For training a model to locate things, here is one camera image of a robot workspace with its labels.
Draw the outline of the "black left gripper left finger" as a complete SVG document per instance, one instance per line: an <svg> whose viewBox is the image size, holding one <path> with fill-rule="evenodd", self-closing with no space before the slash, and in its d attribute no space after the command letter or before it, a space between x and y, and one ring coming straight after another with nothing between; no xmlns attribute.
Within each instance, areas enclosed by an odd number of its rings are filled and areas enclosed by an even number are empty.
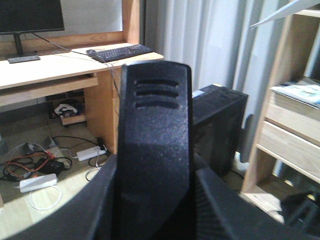
<svg viewBox="0 0 320 240"><path fill-rule="evenodd" d="M9 240L110 240L117 156L71 200Z"/></svg>

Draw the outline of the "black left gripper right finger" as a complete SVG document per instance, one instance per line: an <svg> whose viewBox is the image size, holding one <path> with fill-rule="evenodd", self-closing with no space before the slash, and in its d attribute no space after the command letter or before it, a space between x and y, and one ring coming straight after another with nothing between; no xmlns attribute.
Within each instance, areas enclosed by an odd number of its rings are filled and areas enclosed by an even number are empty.
<svg viewBox="0 0 320 240"><path fill-rule="evenodd" d="M315 240L275 220L241 198L196 153L196 239L198 240Z"/></svg>

